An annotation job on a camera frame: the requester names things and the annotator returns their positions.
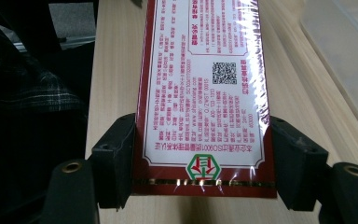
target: qr code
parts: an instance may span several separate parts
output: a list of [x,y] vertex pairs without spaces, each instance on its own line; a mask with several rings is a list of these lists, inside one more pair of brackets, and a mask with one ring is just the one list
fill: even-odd
[[237,65],[213,63],[213,84],[237,84]]

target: white label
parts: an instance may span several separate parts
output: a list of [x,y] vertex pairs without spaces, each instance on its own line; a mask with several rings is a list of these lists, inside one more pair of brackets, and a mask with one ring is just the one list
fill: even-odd
[[227,168],[264,161],[259,113],[268,106],[255,1],[158,0],[152,42],[149,164],[186,166],[200,153]]

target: plastic packaging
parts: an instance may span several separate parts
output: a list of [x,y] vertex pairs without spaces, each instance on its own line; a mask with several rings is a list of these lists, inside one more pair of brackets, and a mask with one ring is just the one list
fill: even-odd
[[358,0],[309,0],[301,22],[358,118]]
[[276,197],[255,0],[149,0],[133,192]]

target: clear plastic film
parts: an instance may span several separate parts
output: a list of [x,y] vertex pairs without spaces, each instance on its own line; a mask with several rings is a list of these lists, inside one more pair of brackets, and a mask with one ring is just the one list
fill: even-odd
[[258,4],[149,0],[133,192],[276,197]]

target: wooden table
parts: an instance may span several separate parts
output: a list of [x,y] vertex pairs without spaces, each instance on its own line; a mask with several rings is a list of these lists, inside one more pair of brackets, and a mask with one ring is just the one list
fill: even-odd
[[[358,164],[358,121],[302,32],[305,0],[259,0],[270,114],[286,119],[330,152],[328,163]],[[145,9],[100,0],[87,153],[120,116],[136,111]],[[282,200],[131,196],[101,223],[317,223],[315,212]]]

